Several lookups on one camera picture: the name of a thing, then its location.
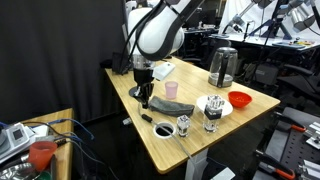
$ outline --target electronic equipment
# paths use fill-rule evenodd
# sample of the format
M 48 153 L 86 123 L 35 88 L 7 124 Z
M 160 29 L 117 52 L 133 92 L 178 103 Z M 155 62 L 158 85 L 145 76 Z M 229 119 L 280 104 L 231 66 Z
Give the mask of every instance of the electronic equipment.
M 187 30 L 189 28 L 198 28 L 199 22 L 201 21 L 201 13 L 196 12 L 192 14 L 192 16 L 186 21 L 186 23 L 182 26 L 183 28 L 186 28 Z
M 153 69 L 152 77 L 159 81 L 162 81 L 174 70 L 175 67 L 176 65 L 170 62 L 165 62 Z
M 3 129 L 0 134 L 0 164 L 28 149 L 32 143 L 44 139 L 48 132 L 49 128 L 45 125 L 31 129 L 21 123 Z
M 309 136 L 310 138 L 306 141 L 311 146 L 320 149 L 320 124 L 314 122 L 309 125 L 308 134 L 305 135 Z
M 23 150 L 30 140 L 25 127 L 21 123 L 3 129 L 0 136 L 3 139 L 0 144 L 0 161 Z
M 259 64 L 254 80 L 266 85 L 274 85 L 278 76 L 278 67 L 269 64 Z
M 292 44 L 292 43 L 286 43 L 286 42 L 277 42 L 277 43 L 272 43 L 273 46 L 278 46 L 278 47 L 284 47 L 286 49 L 302 49 L 305 48 L 305 46 L 300 45 L 300 44 Z
M 203 24 L 213 24 L 216 25 L 216 9 L 206 10 L 202 13 Z

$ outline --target clear plastic cup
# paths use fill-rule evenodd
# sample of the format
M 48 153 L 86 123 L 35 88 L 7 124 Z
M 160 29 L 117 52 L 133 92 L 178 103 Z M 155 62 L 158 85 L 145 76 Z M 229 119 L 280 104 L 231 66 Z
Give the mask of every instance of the clear plastic cup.
M 165 84 L 166 98 L 175 99 L 177 97 L 178 83 L 175 81 L 168 81 Z
M 38 172 L 41 172 L 46 169 L 56 149 L 57 144 L 54 142 L 35 142 L 30 146 L 28 162 L 32 163 Z

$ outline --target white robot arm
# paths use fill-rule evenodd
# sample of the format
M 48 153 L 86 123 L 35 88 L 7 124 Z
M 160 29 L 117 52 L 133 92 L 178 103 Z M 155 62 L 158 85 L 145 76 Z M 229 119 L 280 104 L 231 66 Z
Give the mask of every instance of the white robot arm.
M 184 41 L 181 26 L 203 1 L 160 0 L 153 8 L 137 8 L 130 12 L 129 58 L 132 57 L 134 80 L 138 84 L 133 97 L 141 102 L 143 108 L 148 108 L 153 90 L 151 82 L 154 61 L 164 59 L 181 47 Z
M 150 61 L 158 61 L 179 49 L 184 40 L 181 26 L 204 0 L 160 0 L 154 8 L 141 8 L 129 14 L 128 29 L 136 30 L 139 53 Z M 142 16 L 150 13 L 136 29 Z

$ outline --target black curtain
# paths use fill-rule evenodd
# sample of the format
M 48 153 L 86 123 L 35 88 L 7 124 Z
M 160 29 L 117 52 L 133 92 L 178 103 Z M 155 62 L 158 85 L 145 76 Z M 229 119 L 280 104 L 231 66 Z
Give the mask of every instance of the black curtain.
M 124 45 L 124 0 L 0 1 L 0 121 L 72 107 L 81 122 L 111 114 L 99 63 Z

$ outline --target red cup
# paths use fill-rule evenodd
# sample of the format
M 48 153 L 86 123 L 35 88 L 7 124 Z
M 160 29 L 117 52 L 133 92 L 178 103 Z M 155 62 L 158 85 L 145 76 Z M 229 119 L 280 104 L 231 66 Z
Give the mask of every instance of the red cup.
M 30 146 L 28 162 L 32 163 L 35 166 L 36 170 L 41 172 L 46 169 L 56 149 L 57 144 L 54 142 L 35 142 Z

